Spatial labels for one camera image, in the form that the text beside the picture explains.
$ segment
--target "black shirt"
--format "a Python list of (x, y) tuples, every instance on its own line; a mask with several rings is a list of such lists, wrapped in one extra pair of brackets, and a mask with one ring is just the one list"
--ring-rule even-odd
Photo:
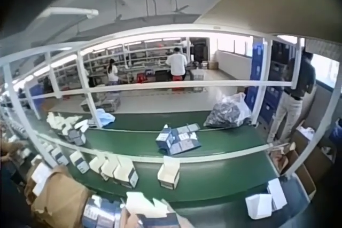
[[(294, 59), (289, 61), (286, 72), (284, 74), (285, 81), (291, 81), (294, 70)], [(316, 83), (316, 71), (310, 61), (302, 57), (300, 63), (299, 77), (296, 89), (286, 87), (285, 91), (295, 97), (303, 97), (305, 93), (311, 93), (314, 84)]]

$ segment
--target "khaki pants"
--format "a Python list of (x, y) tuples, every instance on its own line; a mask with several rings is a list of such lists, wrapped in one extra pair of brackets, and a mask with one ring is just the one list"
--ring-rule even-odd
[(297, 122), (301, 109), (303, 106), (302, 100), (295, 100), (293, 97), (289, 96), (287, 93), (283, 92), (282, 97), (279, 101), (278, 109), (273, 120), (272, 127), (270, 129), (267, 142), (272, 143), (279, 129), (280, 123), (286, 116), (286, 123), (283, 133), (280, 137), (281, 143), (287, 143), (291, 130), (295, 123)]

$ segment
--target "clear plastic bag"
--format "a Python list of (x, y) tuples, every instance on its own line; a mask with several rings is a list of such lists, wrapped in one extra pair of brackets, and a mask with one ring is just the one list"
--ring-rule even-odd
[(213, 110), (204, 122), (204, 126), (211, 128), (237, 128), (243, 124), (250, 124), (252, 113), (244, 99), (244, 93), (224, 97), (214, 105)]

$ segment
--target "fan blade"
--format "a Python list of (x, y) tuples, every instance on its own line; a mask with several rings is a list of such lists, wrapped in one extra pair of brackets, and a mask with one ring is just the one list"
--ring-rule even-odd
[(177, 12), (183, 11), (185, 8), (188, 8), (188, 7), (189, 7), (189, 5), (185, 5), (185, 6), (181, 7), (181, 8), (179, 8), (177, 10)]

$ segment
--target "red stool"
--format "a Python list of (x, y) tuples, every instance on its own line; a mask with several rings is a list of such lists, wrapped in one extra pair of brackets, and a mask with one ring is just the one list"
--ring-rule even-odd
[[(182, 76), (172, 76), (172, 81), (183, 81)], [(184, 91), (184, 88), (172, 88), (173, 92)]]
[(137, 74), (137, 83), (144, 83), (147, 80), (145, 73)]

